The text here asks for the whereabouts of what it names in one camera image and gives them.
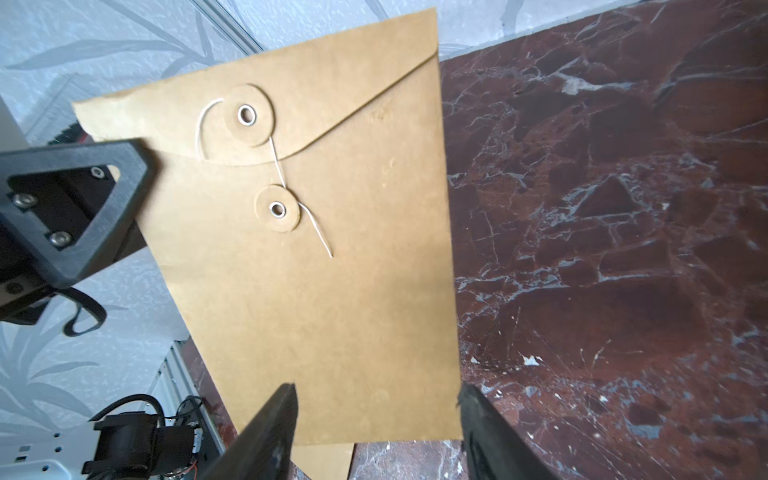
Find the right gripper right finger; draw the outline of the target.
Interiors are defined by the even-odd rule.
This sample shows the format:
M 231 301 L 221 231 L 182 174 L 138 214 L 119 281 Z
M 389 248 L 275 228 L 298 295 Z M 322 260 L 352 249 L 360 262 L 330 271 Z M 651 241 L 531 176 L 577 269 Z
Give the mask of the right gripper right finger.
M 557 479 L 477 387 L 463 382 L 458 406 L 470 479 Z

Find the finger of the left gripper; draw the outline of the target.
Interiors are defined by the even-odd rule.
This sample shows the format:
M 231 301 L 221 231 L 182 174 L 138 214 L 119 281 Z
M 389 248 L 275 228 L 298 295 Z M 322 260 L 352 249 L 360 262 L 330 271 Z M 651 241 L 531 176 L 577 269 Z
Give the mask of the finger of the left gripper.
M 1 155 L 1 265 L 68 288 L 109 265 L 157 167 L 139 140 Z

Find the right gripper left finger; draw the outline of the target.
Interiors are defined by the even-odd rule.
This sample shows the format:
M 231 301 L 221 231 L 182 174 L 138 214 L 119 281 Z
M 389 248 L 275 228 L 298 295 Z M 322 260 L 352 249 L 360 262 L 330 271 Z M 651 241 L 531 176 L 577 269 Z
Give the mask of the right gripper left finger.
M 200 479 L 287 479 L 297 420 L 296 386 L 284 383 Z

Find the kraft file bag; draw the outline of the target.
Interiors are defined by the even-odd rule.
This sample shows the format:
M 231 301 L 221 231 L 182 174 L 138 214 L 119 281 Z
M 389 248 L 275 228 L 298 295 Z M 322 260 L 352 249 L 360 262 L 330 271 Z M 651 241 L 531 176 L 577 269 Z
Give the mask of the kraft file bag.
M 435 10 L 74 111 L 156 160 L 137 222 L 238 430 L 292 383 L 300 445 L 460 436 Z
M 355 444 L 294 446 L 291 460 L 312 480 L 347 480 Z

